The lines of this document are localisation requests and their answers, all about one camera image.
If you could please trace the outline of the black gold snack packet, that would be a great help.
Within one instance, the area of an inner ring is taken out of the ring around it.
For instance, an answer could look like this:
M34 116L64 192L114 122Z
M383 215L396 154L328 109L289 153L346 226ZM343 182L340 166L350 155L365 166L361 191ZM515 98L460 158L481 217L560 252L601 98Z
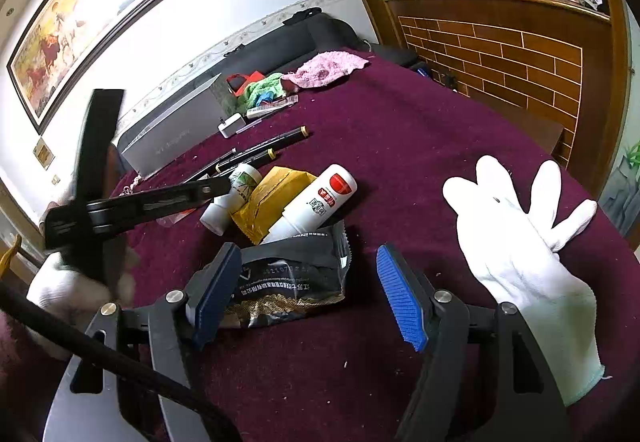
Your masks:
M343 221L242 250L242 272L221 326L254 329L303 318L345 298L352 263Z

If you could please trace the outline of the small white charger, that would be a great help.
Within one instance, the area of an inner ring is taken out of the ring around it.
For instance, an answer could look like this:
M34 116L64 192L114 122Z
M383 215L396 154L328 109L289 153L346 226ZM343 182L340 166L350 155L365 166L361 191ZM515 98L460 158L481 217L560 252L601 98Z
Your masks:
M234 113L218 125L218 131L224 139L230 139L246 126L246 121L240 113Z

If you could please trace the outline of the black marker yellow cap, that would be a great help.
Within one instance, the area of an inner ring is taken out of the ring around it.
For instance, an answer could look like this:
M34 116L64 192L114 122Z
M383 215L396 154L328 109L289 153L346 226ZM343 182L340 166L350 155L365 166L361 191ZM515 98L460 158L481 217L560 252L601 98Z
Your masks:
M222 177L224 175L230 175L232 171L239 167L241 164L247 164L252 166L253 168L260 168L265 166L277 158L276 151L273 149L263 150L262 152L252 154L250 156L238 156L237 158L229 158L227 161L217 163L212 167L208 167L204 169L198 176L195 177L196 180L201 180L203 178L212 178L212 177Z

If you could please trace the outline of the clear case red items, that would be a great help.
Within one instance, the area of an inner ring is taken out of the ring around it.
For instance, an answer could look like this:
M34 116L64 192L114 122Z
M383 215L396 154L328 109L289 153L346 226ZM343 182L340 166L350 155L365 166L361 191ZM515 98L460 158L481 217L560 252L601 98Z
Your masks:
M171 228L173 225L188 217L195 211L195 208L179 211L178 213L156 219L156 223L163 228Z

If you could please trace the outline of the white bottle red cap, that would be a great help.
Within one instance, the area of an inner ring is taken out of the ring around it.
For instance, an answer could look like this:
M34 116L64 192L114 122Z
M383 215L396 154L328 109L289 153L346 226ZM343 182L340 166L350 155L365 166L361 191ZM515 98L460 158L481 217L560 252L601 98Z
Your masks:
M263 244L317 231L355 194L357 181L343 166L329 166L282 211Z

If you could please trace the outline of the black marker gold cap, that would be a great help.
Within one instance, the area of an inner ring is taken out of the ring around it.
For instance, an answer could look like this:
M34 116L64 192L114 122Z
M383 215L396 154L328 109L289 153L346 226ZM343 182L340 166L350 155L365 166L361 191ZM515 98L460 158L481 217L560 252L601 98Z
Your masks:
M236 164L243 163L255 155L262 154L262 152L266 152L268 150L280 151L285 147L289 147L290 145L308 137L309 130L306 126L300 126L291 131L281 133L281 135L277 137L262 141L261 143L254 145L254 147L249 147L248 149L240 153L236 153L235 155L226 158L224 161L217 163L214 167L215 173L222 173L224 170L229 169Z

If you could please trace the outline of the yellow foil packet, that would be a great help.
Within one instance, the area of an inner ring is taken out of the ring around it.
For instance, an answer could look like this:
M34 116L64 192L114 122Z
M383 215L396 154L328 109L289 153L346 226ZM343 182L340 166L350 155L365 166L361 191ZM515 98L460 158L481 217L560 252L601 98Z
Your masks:
M312 173L274 166L231 218L252 244L258 245L281 218L285 207L315 180Z

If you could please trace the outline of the white cotton glove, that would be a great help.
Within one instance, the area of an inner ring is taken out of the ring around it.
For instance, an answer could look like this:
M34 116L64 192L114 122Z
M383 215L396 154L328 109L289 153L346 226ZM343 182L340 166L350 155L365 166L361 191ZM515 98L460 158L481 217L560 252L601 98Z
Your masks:
M523 209L510 173L482 156L475 180L451 177L442 196L457 215L460 249L471 273L497 303L512 303L532 331L565 405L582 399L603 377L597 339L597 298L568 271L560 250L588 227L598 205L582 201L558 220L562 180L543 162Z

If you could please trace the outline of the framed horse painting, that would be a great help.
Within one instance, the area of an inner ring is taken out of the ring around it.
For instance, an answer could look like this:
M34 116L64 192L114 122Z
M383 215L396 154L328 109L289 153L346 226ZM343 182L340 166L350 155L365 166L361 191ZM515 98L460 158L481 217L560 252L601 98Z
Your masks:
M36 132L102 52L160 1L43 0L6 63Z

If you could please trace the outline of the black marker grey cap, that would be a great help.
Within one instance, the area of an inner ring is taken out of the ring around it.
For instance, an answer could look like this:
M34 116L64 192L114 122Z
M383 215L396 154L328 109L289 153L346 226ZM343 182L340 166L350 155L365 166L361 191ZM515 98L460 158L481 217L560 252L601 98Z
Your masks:
M219 163L221 163L222 161L225 161L226 159L232 157L235 154L236 154L236 149L235 149L235 147L232 147L232 149L229 150L228 152L224 153L223 155L218 156L212 162L209 162L208 164L206 164L202 168L198 169L195 173L192 173L191 176L189 176L188 178L184 179L184 182L197 181L197 180L200 180L202 178L206 178L206 177L210 177L212 175L215 175L215 173L217 173L216 166Z

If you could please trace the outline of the clear pen package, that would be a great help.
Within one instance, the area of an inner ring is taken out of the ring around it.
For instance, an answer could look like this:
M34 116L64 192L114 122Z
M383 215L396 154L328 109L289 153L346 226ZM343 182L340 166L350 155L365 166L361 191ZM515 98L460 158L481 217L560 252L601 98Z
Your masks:
M287 109L290 106L294 106L294 104L296 104L298 100L298 95L292 95L286 98L278 99L276 101L267 102L261 104L260 106L255 106L254 108L248 109L245 116L250 121L253 121L253 119L262 118L274 112L278 112L283 109Z

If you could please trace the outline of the white bottle green label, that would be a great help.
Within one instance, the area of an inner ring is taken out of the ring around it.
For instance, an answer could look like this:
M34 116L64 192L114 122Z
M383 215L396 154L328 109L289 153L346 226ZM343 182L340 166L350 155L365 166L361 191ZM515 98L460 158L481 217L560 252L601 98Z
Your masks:
M262 181L259 171L250 164L241 163L230 173L230 191L214 198L204 210L200 221L210 232L222 236L231 222L231 216L241 209Z

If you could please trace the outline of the pink cloth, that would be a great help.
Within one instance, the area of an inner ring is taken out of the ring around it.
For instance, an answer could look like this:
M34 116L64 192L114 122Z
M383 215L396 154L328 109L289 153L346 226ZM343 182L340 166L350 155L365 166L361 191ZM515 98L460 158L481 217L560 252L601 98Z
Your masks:
M293 83L302 89L329 86L352 72L364 69L369 64L357 54L346 51L326 51L317 54L293 72L284 74L281 80Z

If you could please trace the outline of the green cloth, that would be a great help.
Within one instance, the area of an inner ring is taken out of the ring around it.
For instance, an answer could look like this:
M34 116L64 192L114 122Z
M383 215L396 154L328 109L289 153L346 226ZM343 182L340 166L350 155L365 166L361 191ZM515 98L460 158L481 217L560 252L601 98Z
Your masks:
M236 110L245 113L250 109L257 108L262 103L272 102L285 96L286 90L282 86L282 74L273 73L262 80L248 84L239 95Z

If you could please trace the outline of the dark red tablecloth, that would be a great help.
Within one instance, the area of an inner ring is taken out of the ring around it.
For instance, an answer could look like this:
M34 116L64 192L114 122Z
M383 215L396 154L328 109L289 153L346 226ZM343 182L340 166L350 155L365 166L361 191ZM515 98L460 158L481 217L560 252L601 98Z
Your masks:
M236 140L213 136L139 189L180 182L235 142L244 150L298 125L312 136L278 163L318 175L331 164L357 180L345 218L354 261L346 299L299 321L224 329L196 354L195 386L236 423L244 441L391 441L420 373L375 274L375 251L390 242L413 270L466 303L488 306L458 246L456 215L442 198L448 177L472 178L494 155L512 173L522 206L544 150L484 104L399 66L370 65L330 89L303 92L297 106ZM170 228L129 231L140 256L136 306L182 287L222 243L248 245L234 225L222 239L198 211ZM562 249L561 260L598 300L597 343L605 375L568 410L577 441L639 441L639 263L608 218ZM40 440L66 364L49 358L1 312L1 441Z

